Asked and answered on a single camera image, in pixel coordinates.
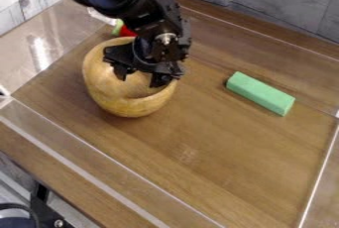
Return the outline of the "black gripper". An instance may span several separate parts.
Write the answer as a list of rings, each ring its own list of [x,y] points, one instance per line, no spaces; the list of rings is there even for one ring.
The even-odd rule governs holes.
[[[142,58],[135,42],[106,47],[103,61],[113,66],[115,76],[122,81],[137,71],[150,73],[151,88],[167,86],[173,79],[185,74],[185,69],[177,61],[147,62]]]

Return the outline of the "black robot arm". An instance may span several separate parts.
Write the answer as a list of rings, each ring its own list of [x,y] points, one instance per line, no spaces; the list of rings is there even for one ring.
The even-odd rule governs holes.
[[[185,75],[181,62],[193,45],[192,25],[177,0],[74,0],[109,18],[123,21],[135,34],[125,45],[103,49],[103,61],[123,80],[137,71],[151,75],[161,87]]]

